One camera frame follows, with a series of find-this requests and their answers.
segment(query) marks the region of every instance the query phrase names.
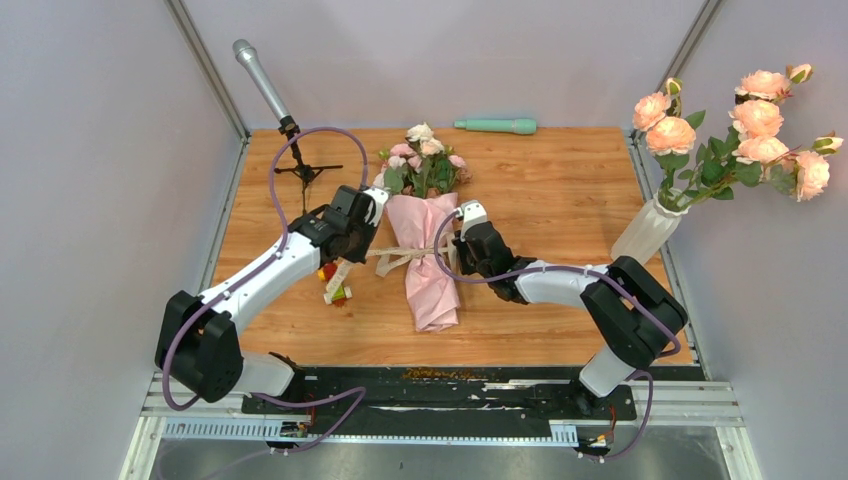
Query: flower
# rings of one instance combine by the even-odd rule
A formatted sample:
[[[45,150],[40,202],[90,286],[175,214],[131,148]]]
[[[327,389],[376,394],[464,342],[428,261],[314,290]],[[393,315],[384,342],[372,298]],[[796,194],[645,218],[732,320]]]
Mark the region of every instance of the flower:
[[[406,139],[410,142],[426,142],[433,138],[433,130],[426,123],[416,125],[406,131]]]
[[[444,151],[445,146],[442,145],[442,142],[436,140],[435,138],[425,140],[421,143],[421,153],[423,153],[424,155],[435,155]]]
[[[460,157],[459,155],[451,155],[448,157],[448,160],[451,162],[456,168],[467,168],[468,164],[465,163],[465,159]]]
[[[677,95],[683,90],[683,81],[679,78],[670,77],[665,81],[665,91],[669,95]]]
[[[406,163],[408,163],[409,166],[412,167],[412,169],[416,172],[421,171],[421,157],[419,157],[418,155],[407,159]]]
[[[406,160],[401,157],[389,157],[389,166],[392,168],[400,168],[406,163]]]
[[[643,132],[665,118],[665,111],[671,106],[671,97],[660,92],[652,93],[639,100],[633,114],[633,126]]]
[[[813,75],[813,67],[809,63],[798,65],[789,72],[789,80],[792,83],[804,83]]]
[[[837,137],[834,132],[832,134],[816,138],[816,141],[813,142],[813,150],[815,150],[819,155],[826,157],[836,153],[836,151],[839,150],[839,147],[842,146],[842,141],[842,138]]]
[[[774,137],[783,125],[780,107],[765,100],[748,100],[730,113],[739,140],[749,137]]]
[[[736,94],[774,100],[788,89],[789,79],[782,73],[757,70],[742,79],[742,85],[736,87]]]
[[[459,183],[469,183],[474,177],[467,168],[462,168],[459,170],[459,176],[457,178],[459,179]]]
[[[749,138],[733,151],[736,161],[750,165],[754,162],[769,163],[789,151],[789,148],[774,137]]]
[[[389,150],[389,155],[393,157],[411,157],[415,155],[415,150],[406,143],[398,143],[391,150]]]
[[[827,160],[815,152],[801,152],[798,154],[798,185],[795,187],[795,198],[810,200],[820,194],[827,181],[830,179],[829,165]]]
[[[665,117],[648,132],[645,141],[654,155],[683,154],[695,146],[695,130],[682,118]]]

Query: table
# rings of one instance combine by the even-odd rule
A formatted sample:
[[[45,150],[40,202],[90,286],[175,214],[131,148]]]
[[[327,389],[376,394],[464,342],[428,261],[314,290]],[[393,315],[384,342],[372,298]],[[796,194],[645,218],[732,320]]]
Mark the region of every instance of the table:
[[[379,172],[377,152],[403,141],[403,129],[354,133],[368,151],[369,180]],[[465,157],[474,179],[460,186],[460,202],[477,199],[516,255],[551,263],[603,264],[643,200],[618,128],[550,128],[532,136],[436,129],[436,137]],[[264,252],[280,235],[268,191],[268,168],[282,145],[274,130],[254,132],[215,271],[222,282]],[[313,183],[308,208],[329,203],[341,184],[356,186],[358,150],[332,133],[304,138],[312,166],[341,163]],[[292,166],[287,153],[280,166]],[[277,193],[291,222],[301,212],[300,183],[276,177]],[[388,221],[372,248],[396,246]],[[353,298],[343,307],[324,304],[318,276],[295,284],[275,300],[241,337],[243,350],[279,352],[306,365],[575,365],[603,345],[585,311],[558,305],[518,305],[498,299],[482,285],[458,285],[459,325],[440,333],[417,333],[404,294],[406,267],[385,278],[376,259],[359,265],[345,284]],[[668,286],[659,255],[647,265]],[[681,342],[685,336],[681,332]],[[690,364],[688,349],[665,358]]]

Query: gray floor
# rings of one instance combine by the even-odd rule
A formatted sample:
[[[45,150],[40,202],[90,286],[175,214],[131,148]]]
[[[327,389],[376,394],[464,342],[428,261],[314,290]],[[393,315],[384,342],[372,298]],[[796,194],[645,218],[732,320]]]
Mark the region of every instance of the gray floor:
[[[616,429],[619,448],[635,429]],[[160,448],[166,480],[195,480],[257,451],[263,443],[166,441]],[[217,479],[297,480],[498,480],[498,479],[728,479],[712,428],[649,428],[628,456],[594,464],[571,449],[550,447],[461,447],[326,444],[295,454],[262,455]],[[159,480],[154,470],[151,476]]]

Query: silver microphone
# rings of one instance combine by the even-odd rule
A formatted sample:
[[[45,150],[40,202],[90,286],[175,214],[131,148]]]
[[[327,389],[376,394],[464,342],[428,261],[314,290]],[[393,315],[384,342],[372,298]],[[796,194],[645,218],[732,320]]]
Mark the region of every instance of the silver microphone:
[[[245,70],[247,70],[248,75],[250,75],[250,78],[253,79],[253,83],[256,84],[256,88],[259,89],[262,98],[271,107],[271,111],[274,112],[277,120],[280,123],[284,123],[283,119],[286,117],[289,117],[289,120],[291,120],[289,110],[280,99],[277,90],[274,89],[274,85],[262,68],[262,64],[259,63],[259,55],[256,54],[256,49],[247,40],[239,39],[233,43],[233,52],[236,54],[236,60],[242,64]]]

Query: bouquet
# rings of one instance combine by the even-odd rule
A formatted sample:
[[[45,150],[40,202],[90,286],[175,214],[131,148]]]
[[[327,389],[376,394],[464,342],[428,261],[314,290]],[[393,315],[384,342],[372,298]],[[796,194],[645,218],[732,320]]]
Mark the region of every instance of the bouquet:
[[[379,153],[383,168],[374,186],[393,196],[386,214],[395,232],[398,247],[374,252],[380,256],[378,274],[409,263],[406,273],[406,298],[415,328],[419,332],[438,332],[459,323],[456,309],[459,296],[454,281],[436,264],[433,245],[436,229],[456,209],[453,188],[471,180],[465,160],[449,145],[443,145],[433,130],[423,123],[409,129],[406,142]],[[440,252],[451,253],[449,236],[438,239]],[[391,255],[399,260],[389,263]]]
[[[786,74],[758,70],[736,87],[736,106],[724,140],[710,137],[690,165],[695,130],[705,111],[681,118],[683,84],[666,80],[663,91],[641,99],[633,126],[647,132],[645,141],[663,169],[658,201],[670,212],[685,212],[710,198],[732,200],[733,188],[769,184],[797,201],[819,195],[830,178],[826,157],[837,153],[842,138],[830,132],[807,148],[790,149],[778,140],[783,124],[780,105],[792,97],[792,88],[810,80],[810,65],[787,66]],[[675,187],[675,179],[684,182]]]

